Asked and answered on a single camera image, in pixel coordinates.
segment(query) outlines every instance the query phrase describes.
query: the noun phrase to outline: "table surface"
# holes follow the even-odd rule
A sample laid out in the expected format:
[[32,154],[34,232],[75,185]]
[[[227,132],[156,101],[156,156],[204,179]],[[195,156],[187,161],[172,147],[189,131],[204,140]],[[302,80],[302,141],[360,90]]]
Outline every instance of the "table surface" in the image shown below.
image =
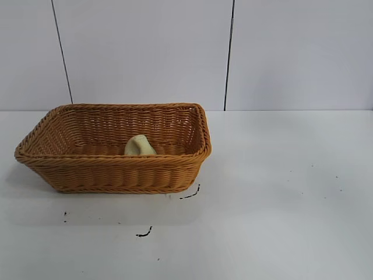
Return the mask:
[[13,158],[44,114],[0,112],[1,279],[373,279],[373,112],[208,112],[170,195],[55,192]]

